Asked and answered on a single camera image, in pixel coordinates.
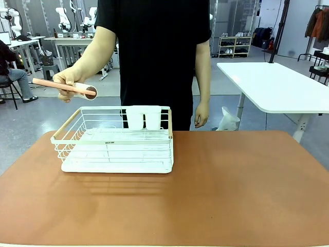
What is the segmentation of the person's left hand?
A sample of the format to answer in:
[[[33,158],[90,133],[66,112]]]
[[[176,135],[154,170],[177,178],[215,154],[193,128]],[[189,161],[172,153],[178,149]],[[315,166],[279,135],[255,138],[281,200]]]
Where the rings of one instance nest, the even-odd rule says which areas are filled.
[[[200,102],[195,110],[194,126],[200,128],[204,126],[209,118],[209,102]]]

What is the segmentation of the person's right hand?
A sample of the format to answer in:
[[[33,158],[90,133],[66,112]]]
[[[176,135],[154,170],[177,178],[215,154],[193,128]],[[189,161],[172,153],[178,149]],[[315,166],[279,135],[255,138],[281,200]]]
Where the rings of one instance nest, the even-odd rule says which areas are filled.
[[[53,82],[74,86],[76,82],[83,83],[85,78],[79,68],[69,67],[53,76]],[[59,89],[58,98],[69,103],[75,92]]]

